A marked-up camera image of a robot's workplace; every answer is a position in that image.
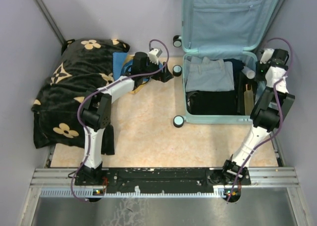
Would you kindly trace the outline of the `white plastic bottle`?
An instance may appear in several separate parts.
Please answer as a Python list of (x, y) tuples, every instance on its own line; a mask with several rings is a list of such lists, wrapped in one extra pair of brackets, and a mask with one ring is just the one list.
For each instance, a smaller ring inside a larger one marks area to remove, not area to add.
[(256, 73), (251, 70), (250, 68), (248, 68), (247, 66), (244, 66), (242, 69), (242, 73), (248, 78), (248, 79), (254, 79)]

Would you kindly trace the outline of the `navy blue garment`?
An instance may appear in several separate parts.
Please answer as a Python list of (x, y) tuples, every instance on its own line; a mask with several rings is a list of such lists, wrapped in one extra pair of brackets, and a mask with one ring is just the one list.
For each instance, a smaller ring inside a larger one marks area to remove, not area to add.
[(243, 61), (241, 61), (239, 59), (235, 59), (235, 58), (224, 59), (224, 62), (232, 63), (232, 68), (233, 68), (234, 74), (241, 72), (244, 69), (244, 67), (246, 66), (246, 64)]

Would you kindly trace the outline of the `black roll-up pouch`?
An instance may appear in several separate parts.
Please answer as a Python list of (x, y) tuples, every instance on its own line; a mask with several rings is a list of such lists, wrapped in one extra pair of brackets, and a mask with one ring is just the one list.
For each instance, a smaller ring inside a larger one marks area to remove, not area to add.
[(246, 84), (250, 84), (253, 89), (253, 98), (255, 105), (255, 97), (258, 88), (258, 84), (254, 79), (248, 79), (242, 72), (239, 74), (238, 78), (238, 94), (237, 94), (237, 106), (238, 106), (238, 114), (245, 115), (244, 109), (244, 92), (246, 90)]

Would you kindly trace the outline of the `gold-capped amber bottle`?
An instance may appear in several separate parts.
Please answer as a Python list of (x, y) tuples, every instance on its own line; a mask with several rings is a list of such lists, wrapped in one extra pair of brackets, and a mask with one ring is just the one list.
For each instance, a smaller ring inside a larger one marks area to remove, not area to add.
[(244, 109), (245, 115), (250, 115), (254, 108), (253, 89), (250, 84), (246, 84), (246, 90), (244, 92)]

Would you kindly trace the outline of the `light blue denim jeans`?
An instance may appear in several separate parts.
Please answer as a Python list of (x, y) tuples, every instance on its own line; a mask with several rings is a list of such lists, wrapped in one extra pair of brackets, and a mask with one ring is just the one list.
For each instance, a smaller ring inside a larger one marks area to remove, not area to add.
[(223, 59), (192, 57), (184, 61), (185, 91), (226, 92), (234, 90), (233, 64)]

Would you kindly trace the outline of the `black cloth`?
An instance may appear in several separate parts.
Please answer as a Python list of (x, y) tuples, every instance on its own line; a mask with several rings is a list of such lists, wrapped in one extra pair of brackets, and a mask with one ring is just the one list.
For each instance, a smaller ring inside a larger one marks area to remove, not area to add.
[(187, 111), (193, 115), (237, 115), (235, 91), (186, 92)]

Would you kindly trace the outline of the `light blue hard-shell suitcase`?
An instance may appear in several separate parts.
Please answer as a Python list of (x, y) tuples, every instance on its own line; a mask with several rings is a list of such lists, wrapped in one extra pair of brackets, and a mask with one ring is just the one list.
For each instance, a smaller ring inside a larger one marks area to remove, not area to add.
[[(279, 0), (182, 0), (182, 47), (185, 51), (182, 82), (186, 113), (184, 119), (195, 124), (243, 124), (249, 115), (193, 115), (187, 111), (185, 60), (192, 57), (210, 60), (235, 58), (255, 71), (258, 61), (254, 49), (260, 44)], [(234, 90), (238, 94), (239, 73), (234, 74)], [(265, 89), (258, 84), (255, 101)]]

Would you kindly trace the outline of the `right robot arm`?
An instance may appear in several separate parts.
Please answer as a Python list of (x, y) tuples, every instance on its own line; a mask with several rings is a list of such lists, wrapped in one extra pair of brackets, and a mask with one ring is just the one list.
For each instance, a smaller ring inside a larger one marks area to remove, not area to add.
[(262, 51), (262, 57), (256, 63), (255, 78), (264, 81), (266, 86), (251, 112), (253, 125), (250, 131), (240, 148), (223, 165), (221, 178), (224, 183), (235, 184), (246, 178), (252, 155), (273, 130), (280, 128), (290, 111), (295, 96), (287, 90), (288, 59), (286, 50)]

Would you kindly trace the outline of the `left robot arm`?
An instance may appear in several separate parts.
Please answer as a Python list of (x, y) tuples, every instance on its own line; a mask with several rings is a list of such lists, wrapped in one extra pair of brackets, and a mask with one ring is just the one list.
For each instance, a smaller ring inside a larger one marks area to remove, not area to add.
[(91, 184), (99, 184), (103, 179), (102, 154), (114, 155), (114, 128), (111, 124), (112, 103), (123, 95), (136, 90), (144, 80), (155, 79), (165, 82), (167, 62), (160, 65), (162, 50), (151, 48), (148, 53), (137, 52), (132, 66), (116, 81), (95, 91), (87, 92), (80, 104), (77, 118), (85, 132), (85, 153), (80, 173)]

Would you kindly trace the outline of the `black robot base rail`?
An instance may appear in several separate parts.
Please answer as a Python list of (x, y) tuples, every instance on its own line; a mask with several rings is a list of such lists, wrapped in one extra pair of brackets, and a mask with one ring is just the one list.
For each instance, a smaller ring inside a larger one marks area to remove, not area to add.
[(101, 186), (107, 193), (213, 193), (216, 185), (234, 183), (238, 170), (222, 168), (102, 168), (82, 169), (76, 186)]

